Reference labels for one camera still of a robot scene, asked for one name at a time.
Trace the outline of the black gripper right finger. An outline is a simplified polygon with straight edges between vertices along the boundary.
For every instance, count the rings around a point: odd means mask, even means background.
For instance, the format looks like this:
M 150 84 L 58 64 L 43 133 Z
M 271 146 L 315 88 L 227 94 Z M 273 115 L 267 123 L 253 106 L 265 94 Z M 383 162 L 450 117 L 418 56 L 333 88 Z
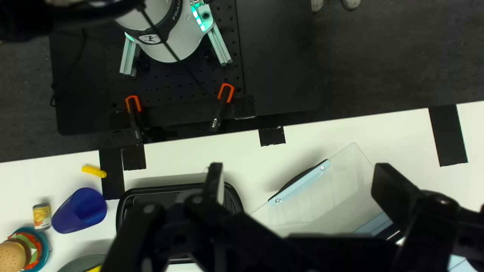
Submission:
M 447 272 L 453 256 L 484 272 L 484 215 L 419 189 L 391 164 L 377 164 L 371 195 L 404 236 L 394 272 Z

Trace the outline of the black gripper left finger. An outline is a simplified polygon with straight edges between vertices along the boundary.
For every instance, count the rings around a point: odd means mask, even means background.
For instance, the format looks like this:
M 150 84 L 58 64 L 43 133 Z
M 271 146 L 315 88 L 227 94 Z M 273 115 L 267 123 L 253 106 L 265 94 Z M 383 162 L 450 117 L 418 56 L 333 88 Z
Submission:
M 270 254 L 268 230 L 244 214 L 232 215 L 218 203 L 223 165 L 212 164 L 203 192 L 187 198 L 185 227 L 168 230 L 159 204 L 138 204 L 129 212 L 102 272 L 165 272 L 176 254 L 188 254 L 205 272 L 282 272 L 282 260 Z

